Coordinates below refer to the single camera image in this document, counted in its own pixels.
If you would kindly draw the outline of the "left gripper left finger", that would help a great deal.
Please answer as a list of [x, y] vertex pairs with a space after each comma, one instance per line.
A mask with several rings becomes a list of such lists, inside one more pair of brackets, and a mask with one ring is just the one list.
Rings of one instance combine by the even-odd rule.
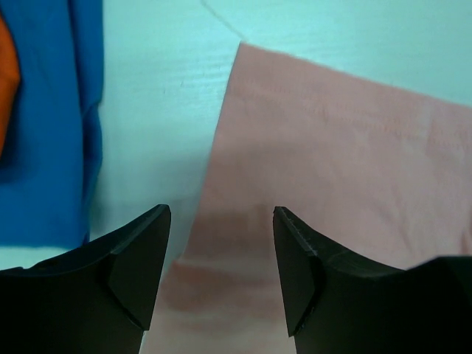
[[138, 353], [150, 329], [170, 234], [158, 205], [30, 268], [1, 272], [3, 353]]

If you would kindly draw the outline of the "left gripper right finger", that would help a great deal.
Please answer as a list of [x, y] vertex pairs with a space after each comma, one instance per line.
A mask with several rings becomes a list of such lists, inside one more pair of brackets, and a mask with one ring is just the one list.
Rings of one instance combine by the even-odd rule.
[[471, 258], [375, 262], [279, 206], [274, 245], [298, 353], [469, 353]]

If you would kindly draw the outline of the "salmon pink t-shirt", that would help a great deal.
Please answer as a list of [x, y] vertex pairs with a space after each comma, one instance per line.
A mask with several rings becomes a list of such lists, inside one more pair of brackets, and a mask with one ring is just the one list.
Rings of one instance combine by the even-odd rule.
[[241, 44], [144, 353], [294, 353], [275, 206], [404, 268], [471, 252], [471, 110]]

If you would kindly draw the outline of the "folded blue t-shirt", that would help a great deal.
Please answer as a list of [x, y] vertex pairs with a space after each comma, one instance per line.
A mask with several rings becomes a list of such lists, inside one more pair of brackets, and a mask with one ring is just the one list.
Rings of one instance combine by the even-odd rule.
[[73, 249], [89, 238], [102, 162], [101, 1], [3, 1], [21, 82], [1, 155], [1, 244]]

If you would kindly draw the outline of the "folded orange t-shirt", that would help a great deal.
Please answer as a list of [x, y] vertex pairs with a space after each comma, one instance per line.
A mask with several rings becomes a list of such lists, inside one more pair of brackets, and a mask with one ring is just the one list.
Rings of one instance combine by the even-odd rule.
[[0, 149], [3, 152], [13, 103], [21, 81], [15, 44], [3, 16], [1, 16], [0, 50]]

